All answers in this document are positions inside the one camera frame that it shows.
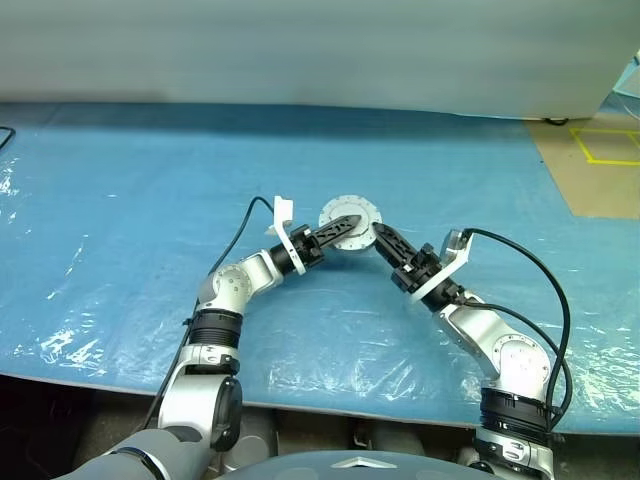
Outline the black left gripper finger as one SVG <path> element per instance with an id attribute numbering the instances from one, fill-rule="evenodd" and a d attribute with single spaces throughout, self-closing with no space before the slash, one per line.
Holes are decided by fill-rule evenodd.
<path id="1" fill-rule="evenodd" d="M 338 242 L 350 234 L 360 223 L 358 214 L 342 215 L 312 232 L 318 242 Z"/>
<path id="2" fill-rule="evenodd" d="M 320 248 L 337 245 L 354 236 L 360 217 L 338 217 L 317 228 L 317 243 Z"/>

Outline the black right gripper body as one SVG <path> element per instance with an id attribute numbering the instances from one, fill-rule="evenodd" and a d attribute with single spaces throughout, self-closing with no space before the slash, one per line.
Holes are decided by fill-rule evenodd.
<path id="1" fill-rule="evenodd" d="M 391 281 L 403 292 L 414 293 L 440 271 L 440 259 L 425 243 L 405 264 L 394 269 Z"/>

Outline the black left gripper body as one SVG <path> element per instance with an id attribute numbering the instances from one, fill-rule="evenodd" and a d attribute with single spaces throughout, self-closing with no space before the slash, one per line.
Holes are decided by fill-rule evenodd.
<path id="1" fill-rule="evenodd" d="M 312 231 L 309 225 L 302 225 L 291 232 L 290 239 L 306 269 L 324 260 L 323 245 L 326 235 L 319 230 Z"/>

